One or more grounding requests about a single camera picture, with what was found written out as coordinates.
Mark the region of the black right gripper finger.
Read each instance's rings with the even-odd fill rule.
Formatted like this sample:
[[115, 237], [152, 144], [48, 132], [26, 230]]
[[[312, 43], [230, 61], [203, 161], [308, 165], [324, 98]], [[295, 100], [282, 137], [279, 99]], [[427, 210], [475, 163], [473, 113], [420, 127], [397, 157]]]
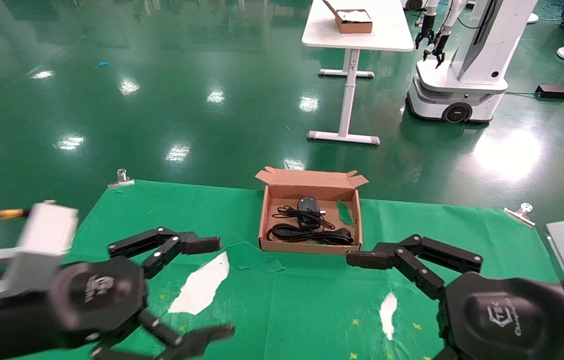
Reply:
[[464, 274], [480, 272], [483, 257], [435, 239], [413, 234], [398, 243], [377, 243], [371, 251], [348, 251], [346, 262], [363, 269], [396, 269], [431, 300], [440, 300], [445, 282], [423, 261]]

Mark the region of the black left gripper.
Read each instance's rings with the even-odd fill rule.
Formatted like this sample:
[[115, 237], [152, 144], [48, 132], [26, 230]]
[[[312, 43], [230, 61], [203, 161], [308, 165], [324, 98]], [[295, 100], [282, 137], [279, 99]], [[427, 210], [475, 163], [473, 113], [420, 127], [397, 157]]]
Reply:
[[[49, 289], [0, 299], [0, 360], [74, 349], [99, 340], [91, 351], [93, 360], [187, 360], [203, 356], [212, 342], [233, 337], [234, 326], [225, 323], [178, 333], [145, 309], [147, 279], [178, 255], [220, 249], [218, 236], [199, 237], [194, 232], [158, 227], [110, 243], [109, 260], [62, 265]], [[147, 252], [150, 254], [141, 265], [130, 260]], [[163, 351], [152, 357], [115, 349], [138, 328], [161, 342]]]

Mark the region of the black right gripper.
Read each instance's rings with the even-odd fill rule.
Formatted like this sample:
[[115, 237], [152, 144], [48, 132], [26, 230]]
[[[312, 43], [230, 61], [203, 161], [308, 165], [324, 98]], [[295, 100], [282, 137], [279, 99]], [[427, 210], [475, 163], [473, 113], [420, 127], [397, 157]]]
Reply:
[[564, 360], [564, 289], [465, 273], [444, 290], [442, 339], [432, 360]]

